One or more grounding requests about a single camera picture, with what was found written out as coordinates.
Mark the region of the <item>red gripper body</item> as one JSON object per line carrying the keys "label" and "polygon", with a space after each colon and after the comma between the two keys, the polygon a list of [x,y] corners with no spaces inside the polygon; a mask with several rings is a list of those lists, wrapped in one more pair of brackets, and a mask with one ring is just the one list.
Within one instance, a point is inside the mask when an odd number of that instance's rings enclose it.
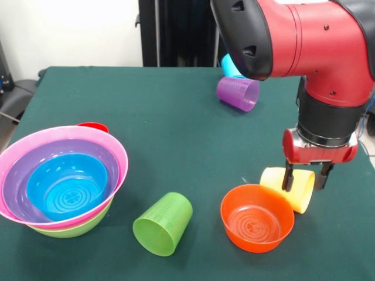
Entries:
{"label": "red gripper body", "polygon": [[338,148],[326,148],[308,143],[302,139],[296,128],[286,129],[282,139],[286,160],[292,164],[344,163],[353,160],[358,151],[358,139],[352,133],[348,144]]}

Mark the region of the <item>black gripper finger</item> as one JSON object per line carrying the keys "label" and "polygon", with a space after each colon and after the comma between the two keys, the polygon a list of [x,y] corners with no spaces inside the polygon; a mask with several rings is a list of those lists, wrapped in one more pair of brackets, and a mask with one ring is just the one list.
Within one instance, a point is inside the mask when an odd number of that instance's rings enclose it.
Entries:
{"label": "black gripper finger", "polygon": [[294,165],[286,160],[284,179],[282,182],[282,190],[286,192],[289,192],[292,189],[292,184],[294,180],[293,171],[294,171]]}
{"label": "black gripper finger", "polygon": [[315,175],[315,190],[323,190],[329,173],[334,167],[333,163],[324,163],[319,173]]}

